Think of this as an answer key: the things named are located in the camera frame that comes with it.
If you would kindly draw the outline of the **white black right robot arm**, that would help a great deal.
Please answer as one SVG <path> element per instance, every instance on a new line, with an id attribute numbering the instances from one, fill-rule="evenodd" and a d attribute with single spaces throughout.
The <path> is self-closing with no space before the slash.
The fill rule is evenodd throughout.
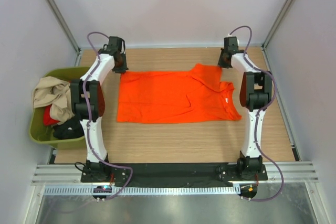
<path id="1" fill-rule="evenodd" d="M 240 105 L 245 108 L 245 138 L 236 164 L 224 163 L 218 166 L 222 181 L 267 179 L 261 150 L 262 124 L 267 106 L 272 102 L 272 75 L 257 67 L 248 55 L 239 49 L 238 39 L 224 38 L 218 65 L 235 68 L 243 74 L 239 93 Z"/>

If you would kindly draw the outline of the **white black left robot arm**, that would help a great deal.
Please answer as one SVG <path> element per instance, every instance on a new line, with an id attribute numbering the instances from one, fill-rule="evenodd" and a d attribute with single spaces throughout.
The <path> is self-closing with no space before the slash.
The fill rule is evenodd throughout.
<path id="1" fill-rule="evenodd" d="M 86 162 L 81 170 L 82 182 L 106 182 L 112 174 L 108 152 L 102 136 L 102 117 L 105 101 L 102 84 L 109 72 L 125 73 L 128 70 L 125 41 L 109 36 L 108 42 L 97 50 L 94 63 L 79 79 L 70 84 L 71 108 L 79 118 L 87 148 Z"/>

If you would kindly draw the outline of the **orange t shirt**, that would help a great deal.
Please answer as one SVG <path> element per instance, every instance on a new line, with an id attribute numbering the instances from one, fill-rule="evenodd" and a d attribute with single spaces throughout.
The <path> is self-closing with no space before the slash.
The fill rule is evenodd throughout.
<path id="1" fill-rule="evenodd" d="M 239 121 L 235 87 L 218 66 L 188 71 L 129 71 L 121 75 L 117 122 L 180 124 Z"/>

